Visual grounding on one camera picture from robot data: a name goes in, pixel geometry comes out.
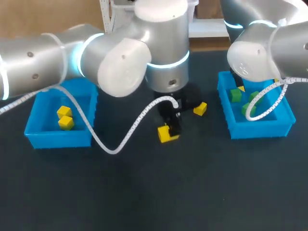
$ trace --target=yellow block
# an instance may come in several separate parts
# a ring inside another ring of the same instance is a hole
[[[68,116],[63,116],[58,123],[60,128],[66,131],[71,130],[74,126],[73,118]]]
[[[180,137],[180,136],[173,136],[173,137],[170,137],[170,134],[169,134],[169,126],[168,126],[168,125],[159,127],[157,130],[158,130],[158,137],[159,137],[159,140],[160,140],[162,143],[166,143],[166,142],[169,142],[169,141],[174,141],[174,140],[177,140],[177,139]]]
[[[207,104],[205,102],[201,103],[199,107],[194,108],[193,112],[199,116],[203,116],[206,112]]]
[[[244,86],[240,86],[240,87],[238,87],[238,89],[240,89],[241,91],[245,92],[245,87]]]
[[[72,110],[69,107],[61,106],[60,109],[57,111],[59,119],[61,119],[63,116],[72,117]]]

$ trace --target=white shelf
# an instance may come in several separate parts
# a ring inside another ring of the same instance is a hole
[[[190,38],[228,37],[223,19],[193,19],[189,25]]]

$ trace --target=green cube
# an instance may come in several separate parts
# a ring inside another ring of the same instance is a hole
[[[246,111],[247,111],[247,108],[248,108],[249,104],[250,104],[250,103],[246,103],[246,104],[242,107],[242,114],[243,114],[244,116],[246,116]],[[254,116],[254,114],[256,113],[256,109],[257,109],[256,106],[254,106],[254,107],[252,108],[252,110],[251,110],[251,112],[250,112],[250,116]]]
[[[242,92],[240,89],[230,90],[230,101],[231,103],[238,103],[242,100]]]
[[[255,91],[254,93],[251,93],[249,96],[249,102],[251,102],[260,92],[259,91]],[[258,102],[256,103],[256,105],[258,105],[259,103],[261,103],[263,101],[263,97],[261,99],[258,100]]]

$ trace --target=dark work surface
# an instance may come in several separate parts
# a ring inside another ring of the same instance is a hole
[[[95,142],[33,150],[23,135],[33,100],[1,116],[0,230],[308,230],[308,86],[287,92],[297,118],[288,138],[232,141],[216,91],[226,52],[193,53],[190,64],[208,111],[185,113],[175,142],[160,144],[155,109],[116,156]],[[116,147],[151,100],[145,83],[124,99],[101,93],[102,141]]]

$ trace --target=blue container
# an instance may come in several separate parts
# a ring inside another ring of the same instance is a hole
[[[98,96],[96,86],[85,78],[65,81],[62,86],[76,98],[93,127]],[[72,109],[75,126],[71,131],[63,131],[59,127],[57,111],[61,106]],[[37,94],[25,136],[35,149],[90,147],[92,139],[73,103],[56,89]]]
[[[231,139],[268,138],[287,136],[292,125],[296,122],[286,98],[277,108],[258,121],[248,121],[242,114],[242,106],[249,102],[249,96],[255,91],[262,91],[271,85],[273,80],[255,83],[244,80],[246,92],[242,92],[240,103],[231,103],[229,94],[236,89],[234,78],[230,72],[220,72],[218,76],[218,92],[221,105],[226,116]],[[282,89],[276,88],[264,96],[263,101],[256,107],[256,115],[268,110],[278,99]]]

